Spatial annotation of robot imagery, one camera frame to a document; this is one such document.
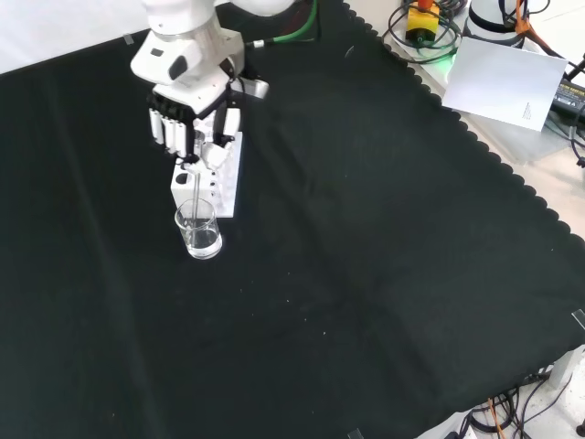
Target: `orange wire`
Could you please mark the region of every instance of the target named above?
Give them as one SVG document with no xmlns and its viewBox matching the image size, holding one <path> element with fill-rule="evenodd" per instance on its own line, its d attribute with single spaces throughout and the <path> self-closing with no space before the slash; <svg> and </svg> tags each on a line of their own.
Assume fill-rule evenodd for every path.
<svg viewBox="0 0 585 439">
<path fill-rule="evenodd" d="M 487 405 L 490 406 L 490 412 L 492 412 L 492 416 L 494 416 L 495 428 L 497 428 L 497 431 L 502 436 L 502 439 L 505 439 L 504 430 L 502 430 L 502 427 L 500 427 L 500 423 L 497 421 L 497 415 L 495 414 L 494 405 L 492 404 L 491 398 L 487 399 Z"/>
</svg>

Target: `yellow device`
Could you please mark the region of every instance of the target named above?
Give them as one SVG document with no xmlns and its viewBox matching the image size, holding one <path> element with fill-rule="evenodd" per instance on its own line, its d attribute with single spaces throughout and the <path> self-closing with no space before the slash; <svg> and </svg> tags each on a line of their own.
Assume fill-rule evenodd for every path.
<svg viewBox="0 0 585 439">
<path fill-rule="evenodd" d="M 406 25 L 406 39 L 412 42 L 434 41 L 437 36 L 437 28 L 439 27 L 439 13 L 440 9 L 435 4 L 429 8 L 433 14 L 421 12 L 418 9 L 409 9 L 409 18 Z"/>
</svg>

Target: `water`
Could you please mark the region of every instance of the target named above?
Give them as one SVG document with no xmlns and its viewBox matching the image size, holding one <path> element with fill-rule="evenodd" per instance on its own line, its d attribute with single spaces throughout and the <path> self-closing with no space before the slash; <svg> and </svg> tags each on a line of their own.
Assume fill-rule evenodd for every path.
<svg viewBox="0 0 585 439">
<path fill-rule="evenodd" d="M 186 249 L 197 259 L 209 259 L 219 253 L 223 240 L 221 235 L 212 229 L 198 230 L 185 239 Z"/>
</svg>

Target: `scalloped edge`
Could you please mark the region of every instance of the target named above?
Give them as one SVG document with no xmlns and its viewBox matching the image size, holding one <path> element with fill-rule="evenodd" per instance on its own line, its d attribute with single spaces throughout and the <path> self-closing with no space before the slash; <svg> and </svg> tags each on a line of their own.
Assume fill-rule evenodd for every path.
<svg viewBox="0 0 585 439">
<path fill-rule="evenodd" d="M 397 53 L 397 50 L 402 50 L 400 47 L 396 46 L 393 47 L 390 44 L 384 42 L 384 39 L 379 35 L 379 33 L 370 25 L 364 18 L 359 16 L 356 11 L 351 8 L 351 5 L 346 2 L 346 0 L 341 0 L 342 6 L 346 9 L 350 20 L 354 23 L 357 23 L 360 27 L 364 28 L 366 33 L 370 35 L 373 39 L 377 42 L 382 44 L 389 52 L 390 55 L 396 55 L 397 57 L 400 56 Z M 411 74 L 416 81 L 422 86 L 422 88 L 429 94 L 429 96 L 438 102 L 441 102 L 441 92 L 437 89 L 437 84 L 434 79 L 426 72 L 424 69 L 419 65 L 410 65 L 406 61 L 401 61 L 403 65 L 405 65 L 406 71 Z M 474 123 L 469 121 L 466 117 L 461 115 L 459 112 L 453 110 L 452 114 L 455 115 L 458 119 L 458 125 L 460 125 L 467 133 L 467 135 L 471 136 L 474 141 L 477 143 L 478 148 L 485 154 L 486 159 L 491 161 L 496 161 L 499 164 L 501 170 L 506 174 L 508 178 L 514 180 L 514 184 L 520 187 L 521 190 L 529 193 L 535 200 L 535 203 L 539 205 L 540 208 L 544 207 L 544 210 L 548 216 L 549 220 L 554 220 L 556 222 L 557 228 L 562 230 L 569 235 L 569 243 L 572 245 L 578 245 L 581 250 L 585 249 L 585 240 L 573 232 L 571 232 L 570 225 L 560 219 L 560 215 L 554 209 L 551 209 L 548 206 L 548 202 L 540 197 L 537 194 L 537 190 L 526 184 L 526 181 L 522 176 L 514 172 L 513 164 L 510 163 L 509 160 L 501 157 L 500 153 L 494 151 L 493 148 L 490 148 L 489 144 L 493 141 L 490 141 L 489 136 L 485 135 L 482 130 L 480 130 Z"/>
</svg>

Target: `green cable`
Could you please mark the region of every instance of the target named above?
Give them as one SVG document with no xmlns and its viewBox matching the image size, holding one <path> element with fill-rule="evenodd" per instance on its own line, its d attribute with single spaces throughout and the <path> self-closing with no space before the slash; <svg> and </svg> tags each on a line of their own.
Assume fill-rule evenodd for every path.
<svg viewBox="0 0 585 439">
<path fill-rule="evenodd" d="M 307 18 L 306 23 L 301 28 L 299 28 L 298 30 L 295 30 L 291 34 L 282 35 L 280 37 L 274 37 L 271 39 L 272 42 L 273 43 L 286 43 L 288 41 L 291 41 L 292 39 L 300 37 L 307 30 L 309 30 L 314 23 L 314 19 L 317 17 L 317 1 L 318 0 L 313 0 L 313 7 L 311 8 L 311 14 L 309 15 L 309 18 Z"/>
</svg>

